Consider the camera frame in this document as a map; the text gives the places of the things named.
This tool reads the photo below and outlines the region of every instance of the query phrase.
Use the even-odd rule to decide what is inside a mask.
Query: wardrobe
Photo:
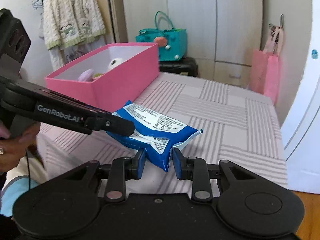
[[[199,77],[247,86],[252,50],[260,49],[262,0],[123,0],[128,41],[154,28],[164,11],[176,28],[187,29],[187,56],[196,59]],[[168,24],[159,20],[159,26]]]

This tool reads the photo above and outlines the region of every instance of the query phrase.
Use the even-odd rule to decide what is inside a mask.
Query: blue sticker
[[[312,59],[318,59],[318,51],[316,49],[313,49],[311,52]]]

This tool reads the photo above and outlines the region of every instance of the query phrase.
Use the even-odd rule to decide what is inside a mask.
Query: drawer handle
[[[239,74],[236,74],[236,75],[231,75],[231,74],[229,74],[229,78],[240,79],[240,78],[241,78],[241,75],[239,75]]]

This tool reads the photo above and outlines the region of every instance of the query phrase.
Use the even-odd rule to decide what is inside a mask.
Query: bedsheet
[[[160,73],[135,103],[175,118],[203,134],[182,151],[207,163],[228,159],[283,187],[287,186],[281,132],[269,98],[205,79]],[[41,124],[37,147],[49,178],[89,160],[111,163],[133,153],[104,131],[85,135]],[[173,164],[165,173],[146,162],[142,179],[128,181],[127,193],[191,193],[191,181],[178,181]],[[214,195],[219,195],[212,180]]]

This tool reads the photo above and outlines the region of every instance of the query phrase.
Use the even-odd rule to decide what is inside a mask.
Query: screw
[[[162,202],[163,202],[163,200],[161,198],[156,198],[155,199],[155,203],[162,203]]]
[[[210,193],[208,191],[204,191],[204,190],[197,191],[195,193],[195,197],[198,199],[207,199],[210,197]]]
[[[122,197],[122,193],[120,191],[109,191],[107,197],[109,199],[119,199]]]

